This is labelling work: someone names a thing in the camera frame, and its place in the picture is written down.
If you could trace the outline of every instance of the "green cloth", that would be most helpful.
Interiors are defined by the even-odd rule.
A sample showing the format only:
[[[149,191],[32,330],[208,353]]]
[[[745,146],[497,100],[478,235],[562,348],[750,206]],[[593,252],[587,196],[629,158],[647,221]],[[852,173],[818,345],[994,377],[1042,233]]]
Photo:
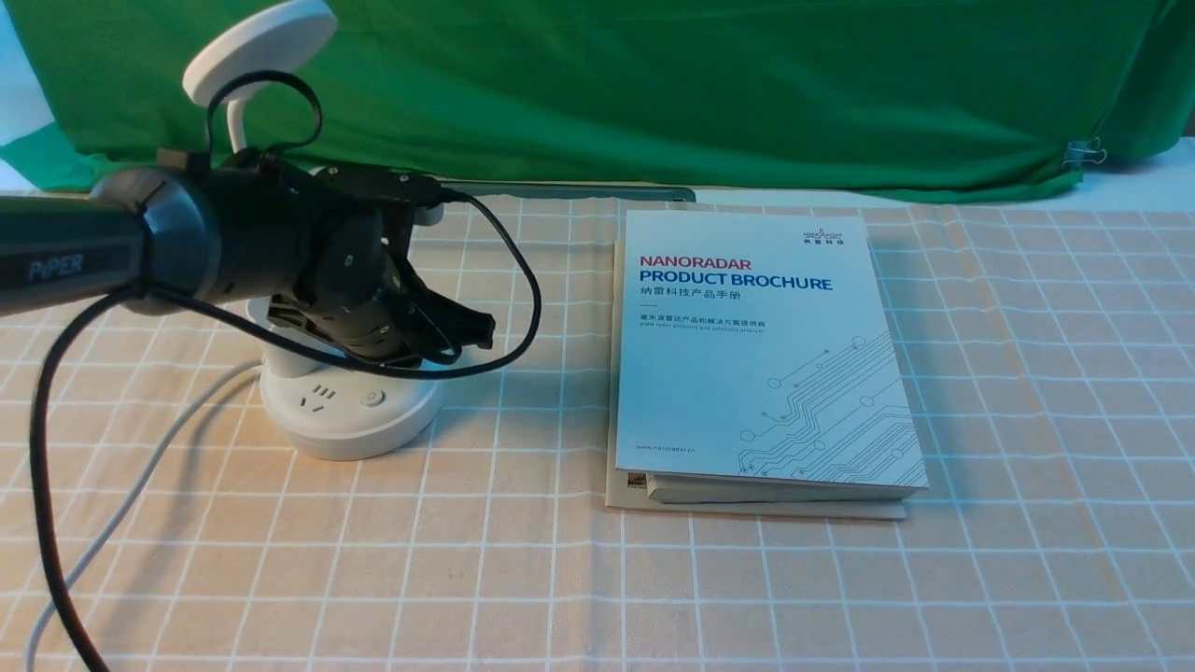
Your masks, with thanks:
[[[5,1],[62,133],[111,161],[201,147],[182,73],[272,4]],[[1025,200],[1081,179],[1062,166],[1070,142],[1157,153],[1195,103],[1195,0],[331,5],[339,31],[300,71],[325,111],[307,163]],[[311,117],[272,86],[246,124],[265,145]]]

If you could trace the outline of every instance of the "round power strip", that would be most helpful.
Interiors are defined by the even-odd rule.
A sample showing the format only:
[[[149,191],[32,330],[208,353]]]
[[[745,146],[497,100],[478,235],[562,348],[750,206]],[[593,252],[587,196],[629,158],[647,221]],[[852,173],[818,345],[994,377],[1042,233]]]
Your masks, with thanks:
[[[269,299],[251,299],[250,319],[280,336],[333,352],[268,319]],[[409,444],[443,405],[440,380],[399,380],[323,366],[265,346],[258,379],[265,413],[294,448],[319,459],[355,460]]]

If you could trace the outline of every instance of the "grid pattern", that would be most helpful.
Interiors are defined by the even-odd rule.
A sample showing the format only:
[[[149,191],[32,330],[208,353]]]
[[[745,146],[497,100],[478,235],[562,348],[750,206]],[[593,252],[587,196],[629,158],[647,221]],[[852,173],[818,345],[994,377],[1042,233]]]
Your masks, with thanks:
[[[1189,215],[766,209],[870,227],[931,481],[891,524],[606,509],[620,218],[703,207],[488,202],[544,286],[534,347],[364,463],[296,456],[249,378],[210,405],[76,589],[115,670],[1195,670]],[[412,258],[522,335],[484,220],[451,209]],[[76,310],[0,330],[2,670],[44,600],[27,397]],[[185,401],[257,353],[191,316],[82,337],[50,422],[68,563]],[[60,630],[43,652],[79,670]]]

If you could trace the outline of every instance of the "black cable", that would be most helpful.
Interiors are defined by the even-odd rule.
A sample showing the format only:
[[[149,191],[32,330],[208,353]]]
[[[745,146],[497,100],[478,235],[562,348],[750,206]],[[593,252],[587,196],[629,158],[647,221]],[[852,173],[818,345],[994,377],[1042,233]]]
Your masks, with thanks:
[[[502,222],[498,221],[498,218],[485,206],[485,203],[482,203],[479,200],[468,194],[459,191],[449,191],[448,196],[453,201],[470,203],[477,208],[486,220],[490,221],[495,231],[497,231],[498,237],[502,238],[503,243],[505,243],[507,249],[510,250],[510,255],[514,257],[515,263],[527,277],[527,283],[531,285],[532,312],[527,334],[523,336],[523,340],[519,343],[519,346],[496,360],[445,371],[388,368],[364,364],[354,359],[339,358],[330,355],[323,350],[300,346],[299,343],[295,343],[283,336],[278,336],[277,334],[253,324],[240,316],[217,308],[213,305],[204,304],[203,301],[188,297],[186,294],[167,288],[151,288],[146,291],[140,286],[115,292],[87,306],[73,320],[71,320],[66,329],[62,330],[62,334],[55,338],[54,343],[50,346],[49,353],[45,355],[45,360],[42,362],[42,371],[37,378],[37,386],[33,390],[33,403],[30,411],[29,423],[29,471],[33,491],[33,515],[37,525],[37,543],[42,556],[42,569],[45,574],[45,584],[49,588],[54,609],[57,611],[59,618],[62,622],[62,628],[66,630],[67,636],[71,639],[71,643],[74,644],[75,650],[79,652],[79,656],[82,659],[84,665],[90,672],[109,672],[109,668],[104,662],[103,656],[99,654],[99,650],[96,649],[96,644],[87,635],[87,629],[84,627],[78,610],[75,610],[74,601],[71,599],[71,589],[67,586],[66,576],[62,572],[62,558],[59,554],[57,533],[54,529],[54,497],[50,488],[49,448],[47,442],[47,419],[49,416],[50,389],[54,385],[54,374],[57,372],[59,366],[62,362],[62,358],[71,348],[71,344],[74,343],[84,329],[99,319],[99,317],[109,310],[125,301],[145,298],[146,295],[153,295],[159,299],[171,301],[179,307],[212,317],[229,326],[239,329],[250,336],[256,336],[271,346],[276,346],[300,356],[308,358],[319,364],[336,366],[348,371],[381,375],[385,378],[443,380],[476,375],[501,368],[522,356],[522,354],[531,347],[537,331],[539,331],[539,322],[544,307],[539,282],[535,280],[535,274],[532,271],[531,265],[528,265],[527,259],[523,258],[522,252],[519,251],[519,246],[515,244],[514,239],[510,238],[505,227],[502,226]]]
[[[312,114],[315,115],[315,128],[312,130],[311,135],[306,140],[302,140],[300,142],[277,142],[271,145],[265,149],[263,163],[271,164],[275,160],[277,160],[280,155],[282,155],[282,152],[289,149],[298,149],[300,147],[306,147],[307,145],[311,145],[317,139],[319,139],[320,132],[324,130],[324,108],[319,104],[319,97],[315,96],[315,91],[306,81],[288,72],[256,71],[234,78],[228,84],[217,88],[216,92],[212,96],[212,102],[208,103],[208,110],[203,118],[203,133],[204,133],[204,141],[207,145],[208,157],[212,155],[213,145],[215,142],[215,138],[212,130],[212,121],[216,116],[216,110],[219,110],[220,105],[223,104],[225,99],[232,96],[238,88],[243,86],[249,86],[250,84],[258,84],[262,81],[276,81],[278,84],[284,84],[290,88],[294,88],[300,94],[302,94],[304,98],[307,99],[307,104],[311,105]]]
[[[454,378],[465,378],[468,375],[477,375],[479,373],[488,373],[490,371],[502,368],[503,366],[507,366],[508,364],[515,361],[516,359],[522,356],[522,354],[526,353],[527,349],[531,347],[532,341],[535,338],[535,334],[539,331],[539,320],[544,311],[544,297],[539,288],[539,281],[535,280],[535,274],[532,271],[531,265],[527,264],[527,259],[523,258],[522,252],[519,251],[519,246],[515,245],[515,242],[510,238],[510,234],[507,232],[505,227],[502,226],[502,222],[498,221],[498,218],[490,210],[490,208],[485,207],[485,203],[478,201],[476,197],[468,194],[451,191],[449,195],[454,201],[470,203],[471,206],[477,208],[485,216],[486,220],[490,221],[495,231],[497,231],[498,237],[502,238],[503,243],[505,243],[507,249],[510,250],[510,255],[514,257],[515,263],[519,264],[519,268],[520,270],[522,270],[523,276],[527,277],[527,283],[531,285],[532,308],[531,308],[531,324],[527,326],[527,334],[523,336],[523,340],[519,343],[519,346],[516,346],[513,350],[510,350],[509,353],[496,360],[491,360],[473,366],[465,366],[461,368],[449,368],[440,371],[418,369],[418,368],[392,368],[386,366],[378,366],[375,364],[367,364],[357,361],[351,358],[342,358],[338,355],[325,353],[323,350],[317,350],[314,348],[301,346],[299,343],[295,343],[290,338],[287,338],[286,336],[280,336],[270,331],[269,329],[265,329],[258,324],[255,324],[253,322],[250,322],[244,317],[240,317],[239,314],[213,306],[212,304],[206,304],[198,299],[183,294],[182,292],[176,292],[173,289],[168,289],[165,287],[155,287],[151,288],[149,293],[154,298],[168,301],[182,308],[197,312],[202,316],[210,317],[212,319],[215,319],[217,322],[222,322],[223,324],[227,324],[228,326],[232,326],[233,329],[237,329],[239,331],[244,331],[245,334],[249,334],[255,338],[264,341],[270,346],[282,348],[283,350],[296,354],[299,356],[307,358],[310,360],[313,360],[318,364],[323,364],[326,366],[335,366],[347,371],[355,371],[358,373],[368,373],[370,375],[380,375],[382,378],[398,378],[402,380],[451,380]]]
[[[42,569],[45,573],[45,585],[54,601],[54,609],[62,621],[62,628],[71,643],[82,659],[84,665],[91,672],[108,672],[108,665],[96,649],[87,630],[79,618],[74,601],[71,600],[71,591],[67,587],[66,576],[62,573],[62,558],[59,555],[57,533],[54,530],[54,495],[50,489],[49,450],[47,447],[47,417],[50,407],[50,387],[54,385],[54,374],[62,364],[62,358],[67,354],[71,344],[82,334],[91,323],[99,319],[105,312],[114,307],[145,295],[145,291],[130,287],[99,299],[94,304],[82,310],[62,334],[50,346],[45,360],[42,362],[42,372],[37,377],[37,387],[33,390],[33,404],[30,409],[29,421],[29,472],[33,490],[33,517],[37,521],[37,545],[42,555]]]

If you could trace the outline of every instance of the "white disc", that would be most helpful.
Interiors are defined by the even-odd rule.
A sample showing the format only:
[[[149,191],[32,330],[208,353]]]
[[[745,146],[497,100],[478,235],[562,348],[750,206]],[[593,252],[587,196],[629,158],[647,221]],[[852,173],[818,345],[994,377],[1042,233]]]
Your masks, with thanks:
[[[183,90],[207,106],[221,86],[255,71],[294,72],[336,32],[336,14],[324,0],[290,0],[226,30],[186,66]],[[266,83],[243,86],[228,99],[249,98]]]

